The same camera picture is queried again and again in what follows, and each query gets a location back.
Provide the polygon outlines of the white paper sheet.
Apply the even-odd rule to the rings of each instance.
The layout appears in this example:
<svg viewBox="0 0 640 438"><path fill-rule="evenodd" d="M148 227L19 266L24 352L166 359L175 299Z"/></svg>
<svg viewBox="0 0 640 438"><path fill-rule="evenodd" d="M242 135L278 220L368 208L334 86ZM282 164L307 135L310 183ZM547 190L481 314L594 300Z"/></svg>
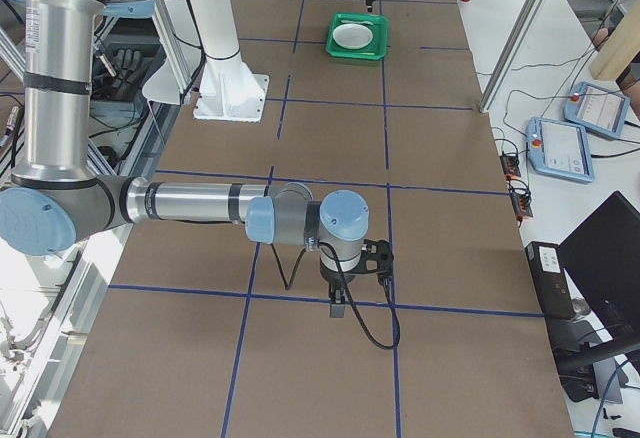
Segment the white paper sheet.
<svg viewBox="0 0 640 438"><path fill-rule="evenodd" d="M148 101L180 105L181 92L171 65L165 61L145 82L142 94Z"/></svg>

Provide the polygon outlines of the green plastic tray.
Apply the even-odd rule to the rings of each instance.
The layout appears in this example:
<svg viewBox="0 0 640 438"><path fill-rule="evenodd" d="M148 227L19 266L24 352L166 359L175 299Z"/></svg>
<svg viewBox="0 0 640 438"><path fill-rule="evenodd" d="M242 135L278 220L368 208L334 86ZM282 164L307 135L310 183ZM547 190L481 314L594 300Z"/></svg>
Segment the green plastic tray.
<svg viewBox="0 0 640 438"><path fill-rule="evenodd" d="M341 25L341 20L371 21L374 26L368 26L373 32L372 42L361 50L347 50L339 47L332 39L332 31ZM335 58L379 61L386 56L388 42L388 19L382 15L361 13L336 13L329 25L325 50Z"/></svg>

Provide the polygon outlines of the blue teach pendant near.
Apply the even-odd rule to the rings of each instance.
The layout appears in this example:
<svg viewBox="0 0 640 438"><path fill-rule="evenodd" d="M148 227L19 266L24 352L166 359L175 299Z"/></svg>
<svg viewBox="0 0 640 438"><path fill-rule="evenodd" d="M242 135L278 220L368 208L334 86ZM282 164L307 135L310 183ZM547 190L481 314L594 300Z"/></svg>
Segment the blue teach pendant near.
<svg viewBox="0 0 640 438"><path fill-rule="evenodd" d="M594 181L595 171L583 126L532 117L526 136L528 159L537 173L577 183Z"/></svg>

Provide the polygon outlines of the aluminium frame post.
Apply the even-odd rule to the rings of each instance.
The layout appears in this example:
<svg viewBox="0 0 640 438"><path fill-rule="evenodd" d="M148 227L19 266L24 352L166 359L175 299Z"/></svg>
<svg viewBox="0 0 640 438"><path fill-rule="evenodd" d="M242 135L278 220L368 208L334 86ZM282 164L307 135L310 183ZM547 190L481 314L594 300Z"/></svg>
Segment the aluminium frame post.
<svg viewBox="0 0 640 438"><path fill-rule="evenodd" d="M486 113L497 98L500 88L509 74L515 58L522 47L529 29L546 0L525 0L507 38L505 46L493 69L492 75L479 102L479 111Z"/></svg>

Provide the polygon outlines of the black box device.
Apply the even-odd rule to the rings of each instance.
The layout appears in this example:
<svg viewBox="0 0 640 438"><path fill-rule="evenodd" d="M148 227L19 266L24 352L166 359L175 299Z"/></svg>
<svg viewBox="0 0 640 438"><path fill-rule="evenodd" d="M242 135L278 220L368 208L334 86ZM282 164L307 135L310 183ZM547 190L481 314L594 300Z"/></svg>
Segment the black box device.
<svg viewBox="0 0 640 438"><path fill-rule="evenodd" d="M548 318L572 320L575 311L558 246L531 241L526 245L525 253L543 314Z"/></svg>

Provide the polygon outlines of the blue teach pendant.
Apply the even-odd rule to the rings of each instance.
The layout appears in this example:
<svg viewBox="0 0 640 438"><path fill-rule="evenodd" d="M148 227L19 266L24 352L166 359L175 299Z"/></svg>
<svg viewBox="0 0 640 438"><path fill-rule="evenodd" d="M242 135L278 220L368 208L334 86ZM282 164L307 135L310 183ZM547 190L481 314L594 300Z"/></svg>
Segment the blue teach pendant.
<svg viewBox="0 0 640 438"><path fill-rule="evenodd" d="M577 183L594 181L595 171L583 126L532 117L526 136L528 159L537 173Z"/></svg>
<svg viewBox="0 0 640 438"><path fill-rule="evenodd" d="M564 104L564 119L606 139L621 137L630 99L621 92L579 82Z"/></svg>

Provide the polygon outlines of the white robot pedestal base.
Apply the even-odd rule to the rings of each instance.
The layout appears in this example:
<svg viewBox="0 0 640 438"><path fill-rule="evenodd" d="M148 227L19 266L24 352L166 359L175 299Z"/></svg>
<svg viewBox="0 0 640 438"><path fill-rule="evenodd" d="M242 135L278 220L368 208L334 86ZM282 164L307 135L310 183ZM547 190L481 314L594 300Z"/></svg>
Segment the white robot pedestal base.
<svg viewBox="0 0 640 438"><path fill-rule="evenodd" d="M257 123L269 77L244 62L231 0L190 0L206 63L194 108L198 120Z"/></svg>

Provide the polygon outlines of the black laptop monitor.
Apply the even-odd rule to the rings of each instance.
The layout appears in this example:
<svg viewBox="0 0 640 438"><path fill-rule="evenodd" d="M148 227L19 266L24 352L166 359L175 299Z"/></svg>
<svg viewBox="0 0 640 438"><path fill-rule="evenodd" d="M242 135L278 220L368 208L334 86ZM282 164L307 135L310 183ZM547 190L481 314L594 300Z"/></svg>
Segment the black laptop monitor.
<svg viewBox="0 0 640 438"><path fill-rule="evenodd" d="M619 191L559 246L565 270L615 337L639 331L639 211Z"/></svg>

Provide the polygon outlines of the pale green plastic fork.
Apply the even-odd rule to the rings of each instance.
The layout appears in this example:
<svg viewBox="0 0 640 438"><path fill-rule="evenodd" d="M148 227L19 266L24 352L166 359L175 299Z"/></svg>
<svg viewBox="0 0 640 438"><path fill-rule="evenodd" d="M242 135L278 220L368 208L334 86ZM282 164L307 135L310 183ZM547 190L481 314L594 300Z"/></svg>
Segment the pale green plastic fork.
<svg viewBox="0 0 640 438"><path fill-rule="evenodd" d="M354 25L360 25L360 26L374 26L374 23L372 23L371 21L368 21L368 20L365 20L365 21L341 20L340 23L341 24L354 24Z"/></svg>

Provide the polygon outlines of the white round plate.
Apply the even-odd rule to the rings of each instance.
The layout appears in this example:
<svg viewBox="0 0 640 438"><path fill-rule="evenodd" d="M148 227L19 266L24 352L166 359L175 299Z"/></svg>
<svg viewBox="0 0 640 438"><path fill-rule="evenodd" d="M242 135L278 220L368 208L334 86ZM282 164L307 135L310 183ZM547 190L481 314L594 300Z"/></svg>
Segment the white round plate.
<svg viewBox="0 0 640 438"><path fill-rule="evenodd" d="M334 28L332 39L341 48L361 50L372 42L373 32L366 25L345 23Z"/></svg>

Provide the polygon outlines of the blue teach pendant far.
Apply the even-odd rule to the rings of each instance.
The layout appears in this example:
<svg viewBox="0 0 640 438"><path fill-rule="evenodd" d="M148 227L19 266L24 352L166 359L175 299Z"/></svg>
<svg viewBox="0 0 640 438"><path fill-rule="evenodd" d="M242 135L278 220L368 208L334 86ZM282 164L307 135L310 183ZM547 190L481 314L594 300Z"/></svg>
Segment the blue teach pendant far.
<svg viewBox="0 0 640 438"><path fill-rule="evenodd" d="M630 99L621 92L579 82L564 104L564 119L606 139L621 137Z"/></svg>

